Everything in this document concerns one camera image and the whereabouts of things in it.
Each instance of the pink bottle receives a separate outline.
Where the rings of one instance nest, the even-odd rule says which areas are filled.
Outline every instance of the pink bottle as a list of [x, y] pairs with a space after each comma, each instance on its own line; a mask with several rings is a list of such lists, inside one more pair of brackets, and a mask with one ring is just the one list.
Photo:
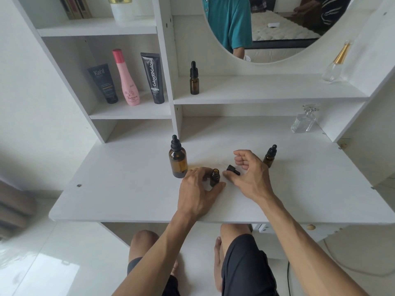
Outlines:
[[125, 96], [126, 102], [131, 106], [140, 104], [139, 91], [137, 90], [137, 87], [129, 74], [128, 67], [125, 63], [125, 58], [122, 54], [122, 50], [115, 49], [113, 50], [113, 54], [116, 65], [118, 66], [119, 74], [121, 76], [122, 91]]

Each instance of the oval mirror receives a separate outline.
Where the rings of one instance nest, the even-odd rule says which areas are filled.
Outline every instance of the oval mirror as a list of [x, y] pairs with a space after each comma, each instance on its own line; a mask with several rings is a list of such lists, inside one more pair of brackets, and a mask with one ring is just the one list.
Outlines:
[[351, 0], [202, 0], [220, 44], [234, 56], [269, 63], [320, 39]]

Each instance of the teal shirt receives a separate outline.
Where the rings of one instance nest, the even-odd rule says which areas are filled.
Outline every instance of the teal shirt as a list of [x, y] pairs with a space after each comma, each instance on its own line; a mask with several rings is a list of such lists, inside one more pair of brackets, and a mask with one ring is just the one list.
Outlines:
[[211, 30], [218, 41], [233, 49], [252, 46], [250, 0], [202, 0]]

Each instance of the white mattress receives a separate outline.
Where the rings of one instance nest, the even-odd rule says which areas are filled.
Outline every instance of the white mattress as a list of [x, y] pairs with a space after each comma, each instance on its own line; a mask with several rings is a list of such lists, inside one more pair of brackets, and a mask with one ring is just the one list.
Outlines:
[[[319, 38], [319, 34], [304, 28], [273, 11], [251, 14], [252, 40], [309, 39]], [[277, 28], [269, 28], [269, 23], [280, 23]], [[268, 63], [279, 61], [301, 52], [300, 49], [256, 49], [245, 50], [251, 62]]]

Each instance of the person's left hand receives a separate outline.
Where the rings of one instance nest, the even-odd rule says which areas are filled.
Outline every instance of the person's left hand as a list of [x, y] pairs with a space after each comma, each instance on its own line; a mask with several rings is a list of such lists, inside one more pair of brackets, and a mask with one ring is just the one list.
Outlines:
[[210, 191], [203, 188], [202, 181], [206, 180], [212, 171], [208, 167], [190, 169], [182, 179], [177, 210], [194, 221], [210, 211], [217, 196], [226, 186], [225, 182], [219, 182]]

